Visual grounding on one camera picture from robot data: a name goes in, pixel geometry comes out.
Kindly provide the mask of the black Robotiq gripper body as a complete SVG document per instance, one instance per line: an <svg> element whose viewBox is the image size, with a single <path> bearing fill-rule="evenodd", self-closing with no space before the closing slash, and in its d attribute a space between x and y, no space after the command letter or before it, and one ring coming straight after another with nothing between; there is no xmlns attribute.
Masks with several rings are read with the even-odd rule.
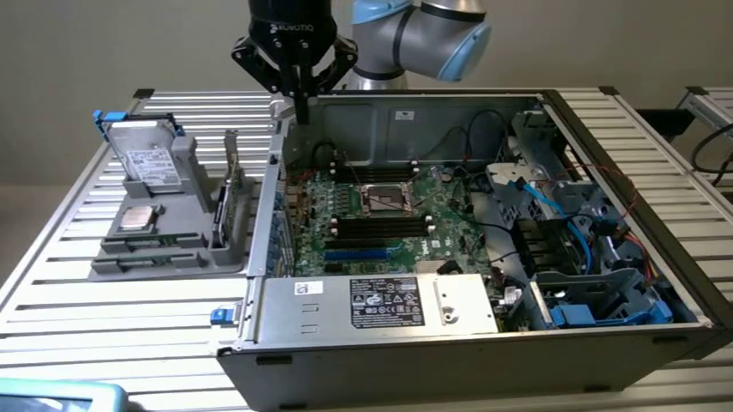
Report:
<svg viewBox="0 0 733 412"><path fill-rule="evenodd" d="M248 1L249 38L276 66L315 66L336 36L328 0Z"/></svg>

